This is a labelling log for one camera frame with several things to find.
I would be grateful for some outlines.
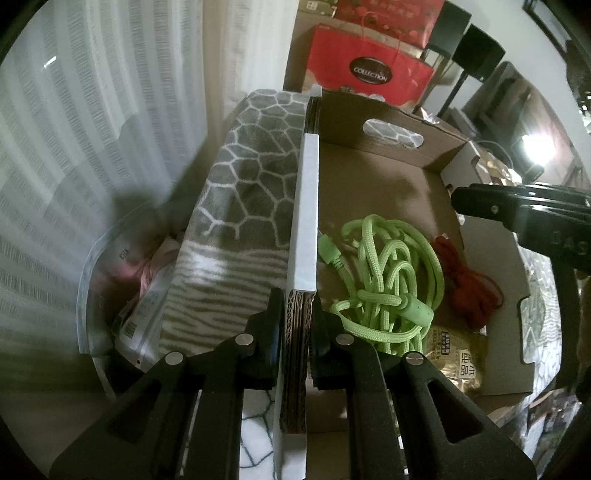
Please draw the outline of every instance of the green paracord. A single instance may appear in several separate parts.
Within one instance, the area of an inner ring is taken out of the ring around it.
[[[361,229],[361,240],[352,233]],[[345,282],[349,299],[336,302],[330,309],[343,321],[349,333],[377,343],[386,353],[403,355],[423,351],[423,338],[433,320],[444,293],[441,265],[429,242],[413,226],[400,220],[386,220],[369,215],[364,220],[346,223],[341,236],[357,250],[359,276],[363,288],[358,290],[353,275],[343,264],[341,253],[327,235],[318,240],[322,260],[337,269]],[[374,237],[384,246],[376,251]],[[417,298],[419,262],[427,270],[427,298]],[[355,321],[341,312],[353,310]]]

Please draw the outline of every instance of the red box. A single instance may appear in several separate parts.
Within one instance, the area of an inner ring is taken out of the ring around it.
[[[335,18],[426,48],[442,8],[443,0],[339,0]]]

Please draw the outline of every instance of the collection logo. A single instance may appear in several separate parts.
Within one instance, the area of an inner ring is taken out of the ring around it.
[[[349,70],[359,80],[373,85],[383,85],[392,80],[392,70],[383,61],[371,57],[359,57],[349,64]]]

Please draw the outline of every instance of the red cord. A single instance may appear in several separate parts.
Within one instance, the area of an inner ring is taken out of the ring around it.
[[[492,278],[463,265],[449,239],[438,236],[431,246],[439,257],[443,274],[456,285],[450,299],[452,308],[466,319],[471,328],[481,329],[488,323],[491,314],[503,305],[503,292]],[[480,278],[489,282],[497,294],[484,285]]]

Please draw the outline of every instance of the metal pin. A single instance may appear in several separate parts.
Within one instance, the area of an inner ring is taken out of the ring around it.
[[[425,357],[419,352],[409,352],[406,361],[411,365],[421,365],[425,361]]]
[[[183,354],[181,352],[170,352],[165,360],[169,365],[178,365],[183,361]]]
[[[255,338],[250,333],[241,333],[236,337],[236,343],[242,346],[250,345],[254,340]]]
[[[339,345],[351,345],[354,340],[353,335],[349,335],[348,333],[340,333],[336,336],[336,342]]]

